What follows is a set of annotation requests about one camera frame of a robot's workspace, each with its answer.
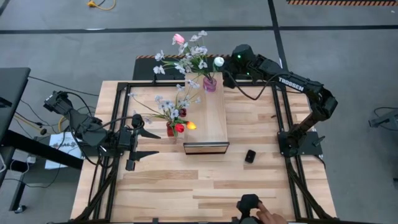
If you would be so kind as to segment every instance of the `gray concrete floor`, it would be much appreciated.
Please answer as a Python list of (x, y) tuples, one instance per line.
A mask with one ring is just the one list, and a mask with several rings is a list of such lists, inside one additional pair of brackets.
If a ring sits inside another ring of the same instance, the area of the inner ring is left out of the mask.
[[(398, 22), (398, 11), (392, 12), (395, 7), (274, 3), (280, 26)], [(0, 30), (272, 25), (265, 0), (118, 0), (108, 12), (89, 9), (85, 4), (82, 0), (11, 0), (0, 16)], [(104, 7), (110, 4), (111, 0), (106, 0)], [(131, 80), (137, 55), (155, 54), (160, 49), (175, 54), (173, 34), (0, 35), (0, 67), (30, 67), (32, 76), (98, 93), (103, 80)], [(398, 190), (392, 182), (398, 177), (397, 133), (371, 129), (368, 119), (378, 106), (398, 105), (398, 30), (282, 31), (281, 35), (289, 69), (324, 83), (339, 101), (332, 118), (317, 125), (320, 135), (326, 136), (322, 146), (338, 216), (397, 223)], [(209, 32), (206, 38), (211, 54), (230, 54), (242, 43), (279, 60), (273, 31)], [(42, 102), (53, 90), (59, 88), (30, 80), (22, 97), (51, 124), (57, 123), (59, 116), (45, 110)], [(96, 106), (95, 97), (83, 97), (90, 106)], [(78, 100), (73, 102), (81, 106)], [(36, 120), (25, 105), (20, 104), (17, 110)], [(14, 122), (11, 128), (23, 134)], [(26, 130), (38, 135), (28, 126)], [(5, 181), (0, 190), (2, 223), (66, 221), (78, 180), (66, 178), (68, 175), (76, 173), (65, 169), (50, 188), (26, 189), (22, 201), (29, 209), (19, 215), (7, 211), (16, 183)]]

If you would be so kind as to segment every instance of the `wooden box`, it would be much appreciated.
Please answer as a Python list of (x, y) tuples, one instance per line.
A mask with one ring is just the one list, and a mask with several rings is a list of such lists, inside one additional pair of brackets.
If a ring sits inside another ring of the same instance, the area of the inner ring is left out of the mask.
[[(224, 106), (223, 76), (216, 73), (216, 91), (205, 93), (203, 78), (196, 73), (189, 73), (186, 80), (193, 80), (200, 84), (197, 90), (191, 90), (190, 95), (197, 93), (201, 103), (191, 103), (187, 108), (185, 120), (193, 121), (197, 128), (185, 131), (184, 150), (186, 154), (224, 154), (229, 146), (226, 133), (226, 115)], [(185, 85), (185, 92), (189, 90), (189, 84)]]

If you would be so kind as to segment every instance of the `wood grain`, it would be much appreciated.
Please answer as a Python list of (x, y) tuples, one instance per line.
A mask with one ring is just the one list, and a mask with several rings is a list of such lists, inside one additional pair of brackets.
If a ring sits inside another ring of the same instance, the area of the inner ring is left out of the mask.
[[(116, 85), (114, 81), (103, 82), (102, 85), (96, 116), (104, 123), (111, 118)], [(252, 96), (257, 95), (260, 89), (243, 88)], [(155, 95), (172, 99), (177, 88), (141, 87), (132, 91), (139, 94), (139, 101), (157, 108)], [(310, 112), (307, 98), (295, 93), (288, 93), (288, 96), (294, 121), (303, 120)], [(286, 128), (280, 93), (279, 100)], [(257, 194), (272, 213), (279, 213), (288, 220), (294, 219), (284, 158), (279, 154), (276, 139), (279, 128), (271, 89), (266, 88), (259, 100), (252, 101), (237, 89), (224, 88), (224, 102), (231, 145), (223, 155), (185, 155), (182, 147), (184, 134), (178, 135), (177, 139), (168, 138), (165, 121), (162, 120), (145, 125), (148, 131), (162, 139), (139, 138), (138, 150), (157, 150), (160, 153), (141, 159), (134, 172), (124, 169), (128, 154), (123, 155), (112, 222), (151, 222), (153, 217), (158, 217), (161, 222), (230, 222), (231, 217), (240, 216), (235, 205), (243, 194)], [(130, 98), (127, 115), (132, 115), (133, 110), (150, 113)], [(257, 152), (253, 164), (244, 162), (248, 149)], [(335, 216), (323, 164), (312, 156), (302, 156), (302, 160), (309, 191), (326, 212)], [(94, 166), (85, 161), (71, 218), (79, 215), (87, 205), (93, 172)], [(297, 192), (305, 217), (302, 194), (299, 190)], [(103, 217), (104, 210), (103, 202), (100, 217)]]

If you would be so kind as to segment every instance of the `pink vase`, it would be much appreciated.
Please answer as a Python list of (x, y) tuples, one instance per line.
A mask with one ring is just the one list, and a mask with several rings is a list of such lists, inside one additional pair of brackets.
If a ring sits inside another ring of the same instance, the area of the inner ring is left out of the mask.
[(203, 78), (203, 88), (207, 90), (209, 93), (213, 93), (216, 91), (217, 80), (215, 78), (208, 79), (207, 77)]

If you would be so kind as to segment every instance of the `pink flower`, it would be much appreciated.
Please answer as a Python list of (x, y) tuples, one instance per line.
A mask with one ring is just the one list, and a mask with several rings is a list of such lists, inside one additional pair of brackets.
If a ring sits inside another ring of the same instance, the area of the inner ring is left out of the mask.
[(182, 45), (182, 44), (184, 44), (185, 39), (184, 39), (180, 34), (174, 34), (174, 37), (173, 37), (173, 45), (174, 45), (176, 42), (177, 42), (179, 45)]

